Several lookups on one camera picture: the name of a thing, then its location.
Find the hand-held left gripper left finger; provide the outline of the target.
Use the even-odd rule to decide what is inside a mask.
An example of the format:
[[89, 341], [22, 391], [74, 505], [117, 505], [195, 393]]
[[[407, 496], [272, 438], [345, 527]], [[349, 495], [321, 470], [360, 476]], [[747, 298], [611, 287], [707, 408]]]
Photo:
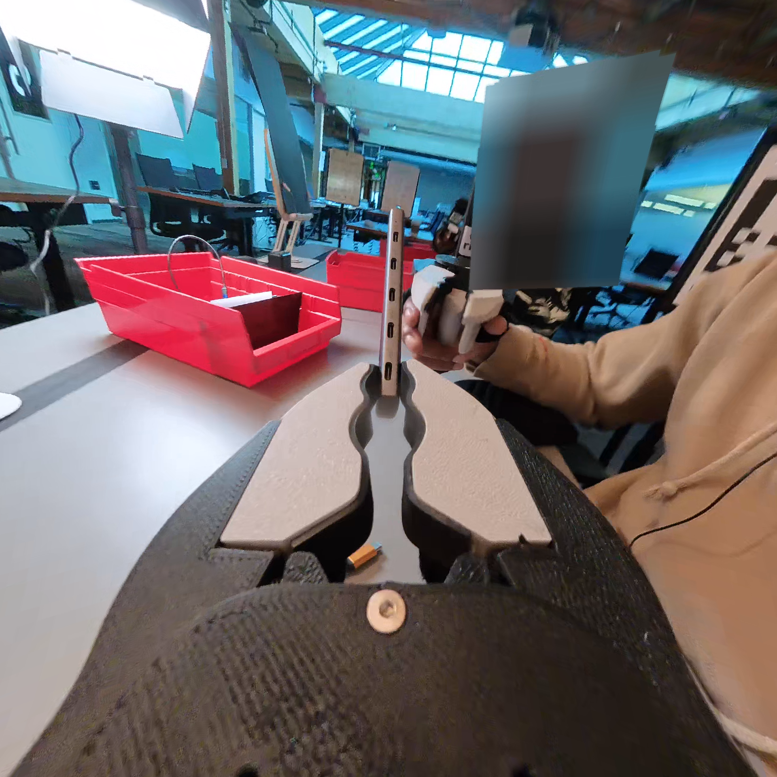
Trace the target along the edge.
[[296, 549], [355, 508], [366, 489], [357, 421], [371, 409], [362, 362], [319, 386], [280, 420], [220, 541]]

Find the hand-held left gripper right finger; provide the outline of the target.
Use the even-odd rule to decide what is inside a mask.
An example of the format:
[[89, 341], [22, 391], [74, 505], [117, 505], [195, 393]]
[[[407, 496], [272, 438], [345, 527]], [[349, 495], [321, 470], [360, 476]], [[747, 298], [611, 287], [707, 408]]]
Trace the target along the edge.
[[419, 361], [402, 366], [404, 495], [474, 551], [552, 536], [493, 415], [471, 394]]

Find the grey usb hub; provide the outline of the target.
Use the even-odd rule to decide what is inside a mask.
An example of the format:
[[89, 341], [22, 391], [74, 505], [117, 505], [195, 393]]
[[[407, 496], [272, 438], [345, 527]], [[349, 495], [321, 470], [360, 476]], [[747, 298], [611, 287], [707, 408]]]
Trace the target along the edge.
[[399, 394], [402, 349], [404, 212], [402, 208], [394, 207], [388, 215], [379, 368], [381, 396], [394, 399]]

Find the red plastic bin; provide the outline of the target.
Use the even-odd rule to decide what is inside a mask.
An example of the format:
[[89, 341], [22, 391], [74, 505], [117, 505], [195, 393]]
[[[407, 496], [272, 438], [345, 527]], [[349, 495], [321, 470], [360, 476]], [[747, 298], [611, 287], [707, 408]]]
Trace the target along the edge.
[[[76, 260], [112, 334], [251, 388], [324, 350], [340, 334], [335, 286], [243, 259], [173, 253]], [[301, 292], [299, 332], [253, 350], [242, 316], [211, 300]]]
[[[410, 243], [403, 248], [403, 293], [410, 291], [416, 262], [434, 261], [430, 246]], [[378, 243], [377, 254], [334, 249], [326, 262], [326, 282], [339, 289], [340, 305], [369, 312], [381, 312], [384, 301], [386, 241]]]

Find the person's right forearm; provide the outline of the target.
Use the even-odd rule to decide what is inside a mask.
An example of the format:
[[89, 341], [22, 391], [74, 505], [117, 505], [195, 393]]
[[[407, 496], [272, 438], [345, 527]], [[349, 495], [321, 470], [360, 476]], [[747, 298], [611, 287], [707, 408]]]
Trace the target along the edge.
[[572, 421], [616, 429], [665, 418], [697, 343], [693, 320], [677, 310], [585, 344], [560, 344], [509, 325], [489, 354], [461, 360], [477, 378]]

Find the person's right hand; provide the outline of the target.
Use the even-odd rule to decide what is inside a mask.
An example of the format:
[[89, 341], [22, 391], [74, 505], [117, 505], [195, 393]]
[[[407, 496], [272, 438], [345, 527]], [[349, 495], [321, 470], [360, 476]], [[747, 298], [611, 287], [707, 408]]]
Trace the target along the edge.
[[460, 354], [457, 346], [443, 345], [432, 335], [433, 325], [429, 323], [422, 335], [418, 329], [420, 311], [408, 297], [403, 306], [401, 334], [402, 341], [412, 357], [438, 373], [456, 372], [468, 365], [478, 367], [489, 359], [497, 349], [500, 338], [507, 332], [507, 320], [502, 316], [492, 318], [482, 329], [491, 340], [476, 342], [472, 349]]

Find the printed black cloth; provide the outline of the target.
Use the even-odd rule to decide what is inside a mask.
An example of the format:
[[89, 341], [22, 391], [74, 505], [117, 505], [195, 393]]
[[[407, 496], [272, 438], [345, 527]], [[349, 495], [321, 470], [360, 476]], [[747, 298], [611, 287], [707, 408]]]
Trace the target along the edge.
[[502, 315], [510, 325], [552, 339], [578, 314], [588, 292], [582, 287], [506, 290]]

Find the black bin divider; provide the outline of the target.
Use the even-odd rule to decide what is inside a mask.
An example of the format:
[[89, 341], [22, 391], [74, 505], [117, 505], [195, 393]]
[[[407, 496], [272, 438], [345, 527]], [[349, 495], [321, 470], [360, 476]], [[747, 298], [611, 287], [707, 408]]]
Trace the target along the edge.
[[272, 346], [298, 334], [303, 294], [260, 295], [232, 309], [242, 316], [253, 350]]

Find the black board wooden easel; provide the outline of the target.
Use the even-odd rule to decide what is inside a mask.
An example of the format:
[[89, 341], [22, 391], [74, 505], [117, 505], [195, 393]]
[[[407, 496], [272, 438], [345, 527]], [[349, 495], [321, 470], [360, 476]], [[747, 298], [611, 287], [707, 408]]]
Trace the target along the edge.
[[267, 263], [272, 269], [290, 272], [297, 237], [313, 217], [300, 141], [277, 59], [242, 28], [233, 26], [232, 35], [265, 111], [265, 150], [280, 217]]

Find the printed tag board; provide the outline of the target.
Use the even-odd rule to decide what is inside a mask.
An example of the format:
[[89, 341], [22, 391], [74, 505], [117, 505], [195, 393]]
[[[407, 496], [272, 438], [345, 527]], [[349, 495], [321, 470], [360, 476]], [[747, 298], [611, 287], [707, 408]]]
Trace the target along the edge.
[[769, 128], [728, 189], [665, 296], [678, 305], [706, 274], [756, 258], [776, 246], [776, 130]]

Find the bright white panel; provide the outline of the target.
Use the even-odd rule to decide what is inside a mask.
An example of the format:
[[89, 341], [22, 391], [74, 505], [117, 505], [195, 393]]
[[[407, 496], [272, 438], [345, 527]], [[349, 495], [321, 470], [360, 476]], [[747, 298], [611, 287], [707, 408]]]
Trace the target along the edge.
[[10, 2], [2, 33], [25, 74], [37, 51], [49, 110], [182, 139], [210, 51], [204, 2]]

